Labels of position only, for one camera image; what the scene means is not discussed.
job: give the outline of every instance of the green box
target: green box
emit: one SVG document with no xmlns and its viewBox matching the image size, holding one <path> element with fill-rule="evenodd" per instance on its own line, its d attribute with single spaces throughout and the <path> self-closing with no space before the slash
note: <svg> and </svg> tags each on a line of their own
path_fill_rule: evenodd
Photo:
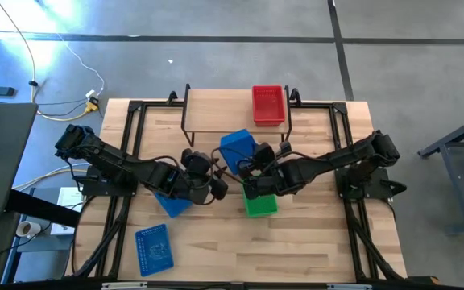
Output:
<svg viewBox="0 0 464 290">
<path fill-rule="evenodd" d="M 264 217 L 270 214 L 277 213 L 277 200 L 275 194 L 269 196 L 257 197 L 254 200 L 249 200 L 245 194 L 244 185 L 241 185 L 242 199 L 245 201 L 246 214 L 250 218 Z"/>
</svg>

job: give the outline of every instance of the blue box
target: blue box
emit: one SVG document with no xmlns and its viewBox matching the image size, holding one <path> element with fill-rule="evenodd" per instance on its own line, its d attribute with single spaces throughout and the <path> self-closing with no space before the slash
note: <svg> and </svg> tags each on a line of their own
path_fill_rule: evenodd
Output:
<svg viewBox="0 0 464 290">
<path fill-rule="evenodd" d="M 174 218 L 184 212 L 189 206 L 193 205 L 192 201 L 183 200 L 183 199 L 171 199 L 165 197 L 160 193 L 154 193 L 159 201 L 160 205 L 164 208 L 166 213 L 168 213 L 170 218 Z"/>
<path fill-rule="evenodd" d="M 252 157 L 254 155 L 254 149 L 257 144 L 255 143 L 254 137 L 250 135 L 247 129 L 242 129 L 227 136 L 223 136 L 219 144 L 220 148 L 230 148 L 236 152 L 220 149 L 220 153 L 225 159 L 226 165 L 230 168 L 233 174 L 239 173 L 238 161 L 244 160 L 245 156 Z"/>
<path fill-rule="evenodd" d="M 142 277 L 174 266 L 168 228 L 165 224 L 135 232 L 135 245 Z"/>
</svg>

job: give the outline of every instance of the concrete floor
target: concrete floor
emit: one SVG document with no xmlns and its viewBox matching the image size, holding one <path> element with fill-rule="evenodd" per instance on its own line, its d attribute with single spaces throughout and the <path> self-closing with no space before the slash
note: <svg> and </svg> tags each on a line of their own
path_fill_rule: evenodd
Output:
<svg viewBox="0 0 464 290">
<path fill-rule="evenodd" d="M 23 31 L 96 35 L 227 35 L 332 37 L 326 0 L 6 0 L 3 5 Z M 336 0 L 343 37 L 402 39 L 464 38 L 462 0 Z M 0 11 L 0 31 L 13 31 Z M 0 85 L 18 89 L 0 102 L 28 102 L 29 56 L 22 41 L 0 39 Z M 43 84 L 38 102 L 84 97 L 100 86 L 57 41 L 30 41 Z M 106 80 L 110 97 L 167 97 L 186 82 L 200 88 L 295 86 L 304 99 L 344 100 L 334 43 L 153 43 L 73 42 L 72 48 Z M 396 198 L 396 222 L 409 275 L 437 276 L 464 286 L 464 235 L 444 226 L 460 222 L 453 189 L 439 155 L 416 152 L 464 123 L 464 45 L 345 45 L 355 100 L 368 101 L 375 128 L 390 134 L 401 160 L 389 169 L 408 185 Z M 44 107 L 51 113 L 65 106 Z M 77 123 L 99 131 L 96 114 Z M 67 124 L 37 117 L 16 184 L 64 166 L 54 144 Z M 41 187 L 72 186 L 67 175 Z M 58 276 L 64 260 L 55 253 L 24 255 L 17 280 Z M 44 273 L 38 274 L 38 268 Z"/>
</svg>

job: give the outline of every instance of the red basket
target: red basket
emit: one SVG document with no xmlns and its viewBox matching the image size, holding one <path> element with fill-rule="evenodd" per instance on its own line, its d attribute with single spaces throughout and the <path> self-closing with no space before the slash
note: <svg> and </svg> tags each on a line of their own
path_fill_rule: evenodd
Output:
<svg viewBox="0 0 464 290">
<path fill-rule="evenodd" d="M 251 92 L 255 125 L 278 126 L 284 122 L 286 114 L 280 85 L 254 85 Z"/>
</svg>

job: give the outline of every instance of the wooden board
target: wooden board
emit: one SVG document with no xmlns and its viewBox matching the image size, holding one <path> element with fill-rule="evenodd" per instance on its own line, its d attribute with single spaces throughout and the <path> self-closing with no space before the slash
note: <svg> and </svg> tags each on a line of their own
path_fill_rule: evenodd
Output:
<svg viewBox="0 0 464 290">
<path fill-rule="evenodd" d="M 256 126 L 251 89 L 190 89 L 185 116 L 187 132 L 286 133 L 289 129 L 284 94 L 285 121 L 278 126 Z"/>
<path fill-rule="evenodd" d="M 101 138 L 120 146 L 128 99 L 110 99 Z M 347 102 L 354 141 L 373 128 L 366 102 Z M 321 155 L 334 149 L 325 110 L 293 110 L 289 141 L 295 151 Z M 132 132 L 137 123 L 135 118 Z M 143 128 L 139 157 L 158 155 L 179 158 L 189 147 L 180 129 L 181 109 L 150 108 Z M 200 133 L 194 150 L 210 152 L 222 134 Z M 257 142 L 277 146 L 280 135 L 254 135 Z M 130 141 L 129 151 L 133 146 Z M 248 218 L 237 183 L 226 198 L 212 205 L 196 206 L 177 218 L 169 218 L 155 197 L 143 186 L 130 209 L 119 270 L 120 280 L 258 281 L 258 282 L 353 282 L 346 219 L 332 173 L 318 176 L 295 196 L 278 197 L 279 212 L 270 217 Z M 102 237 L 108 197 L 93 200 L 81 218 L 76 240 L 76 267 L 93 252 Z M 404 261 L 391 210 L 381 201 L 367 200 L 367 212 L 375 245 L 402 276 Z M 141 277 L 134 233 L 160 223 L 168 225 L 175 267 Z M 107 256 L 111 265 L 114 242 Z M 361 246 L 363 268 L 368 275 L 366 253 Z"/>
</svg>

